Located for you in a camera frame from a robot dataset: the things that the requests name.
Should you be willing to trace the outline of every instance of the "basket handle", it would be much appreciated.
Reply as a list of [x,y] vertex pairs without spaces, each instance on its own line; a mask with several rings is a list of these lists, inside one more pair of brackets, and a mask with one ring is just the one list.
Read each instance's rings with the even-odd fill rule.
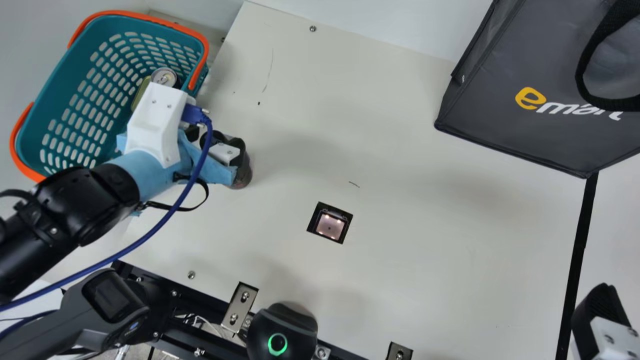
[[35,172],[31,168],[29,168],[27,165],[25,165],[22,162],[22,160],[20,160],[20,156],[18,156],[18,152],[15,150],[15,139],[18,137],[20,128],[22,127],[22,124],[24,123],[24,121],[27,119],[27,115],[29,115],[29,111],[31,111],[32,107],[33,107],[33,102],[27,105],[27,108],[24,109],[24,111],[22,112],[22,115],[20,115],[18,122],[16,122],[15,125],[13,126],[13,130],[11,131],[11,137],[9,138],[9,151],[11,152],[11,158],[13,159],[15,166],[17,166],[18,169],[26,177],[30,178],[31,180],[34,180],[36,183],[39,183],[40,181],[43,181],[45,177]]
[[84,28],[93,19],[100,16],[105,16],[105,15],[121,15],[121,16],[133,17],[135,19],[140,19],[144,21],[155,22],[156,24],[164,25],[168,28],[172,28],[174,30],[180,31],[181,33],[191,35],[192,37],[195,37],[196,39],[198,39],[202,43],[202,46],[204,47],[204,52],[202,53],[202,58],[200,59],[200,62],[196,66],[196,70],[194,71],[193,76],[191,77],[191,80],[189,81],[189,84],[187,86],[189,90],[192,90],[192,91],[193,89],[196,88],[196,83],[198,82],[198,78],[200,77],[200,72],[202,71],[202,68],[204,67],[205,62],[207,61],[207,57],[209,56],[209,43],[207,42],[207,39],[204,36],[202,36],[202,34],[200,34],[199,32],[189,29],[180,24],[176,24],[174,22],[158,19],[157,17],[145,15],[142,13],[126,12],[124,10],[107,10],[104,12],[98,12],[98,13],[94,13],[93,15],[89,16],[84,21],[82,21],[82,24],[78,26],[78,28],[76,29],[76,32],[71,37],[71,40],[69,40],[69,44],[67,45],[67,48],[71,47],[74,41],[76,41],[76,38],[80,36],[80,34],[84,31]]

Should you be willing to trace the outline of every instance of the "bag handle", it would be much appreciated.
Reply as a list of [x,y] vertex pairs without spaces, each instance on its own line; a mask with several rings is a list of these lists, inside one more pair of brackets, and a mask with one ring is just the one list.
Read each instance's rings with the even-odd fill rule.
[[591,105],[607,111],[640,111],[640,94],[624,99],[606,99],[592,95],[584,84],[584,73],[598,45],[638,15],[640,15],[640,1],[617,0],[584,48],[578,61],[578,69],[575,71],[575,82],[582,98]]

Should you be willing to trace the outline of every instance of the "metal bracket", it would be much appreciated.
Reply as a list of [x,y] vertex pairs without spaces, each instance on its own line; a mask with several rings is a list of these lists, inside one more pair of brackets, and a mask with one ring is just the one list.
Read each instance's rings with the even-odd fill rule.
[[237,334],[243,326],[257,295],[257,288],[240,282],[220,325]]
[[402,345],[391,343],[389,345],[389,352],[387,354],[387,360],[411,360],[413,350]]

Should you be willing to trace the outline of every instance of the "teal plastic basket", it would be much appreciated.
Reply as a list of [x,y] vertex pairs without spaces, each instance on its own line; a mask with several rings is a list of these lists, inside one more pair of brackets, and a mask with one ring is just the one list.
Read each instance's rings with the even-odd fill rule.
[[169,67],[182,90],[195,96],[209,70],[208,52],[201,34],[162,19],[122,11],[88,17],[16,124],[14,162],[39,182],[68,167],[92,168],[114,158],[116,135],[125,131],[143,78]]

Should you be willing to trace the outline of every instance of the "white wall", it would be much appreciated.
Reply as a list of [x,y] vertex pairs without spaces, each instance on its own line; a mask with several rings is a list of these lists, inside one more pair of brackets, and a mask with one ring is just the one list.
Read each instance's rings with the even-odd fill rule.
[[[491,0],[254,0],[319,24],[457,62]],[[153,10],[228,31],[242,0],[147,0]]]
[[[9,135],[67,50],[67,42],[92,13],[121,9],[148,12],[144,0],[3,1],[0,4],[0,188],[30,188],[33,182],[13,164]],[[12,212],[10,201],[0,215]]]

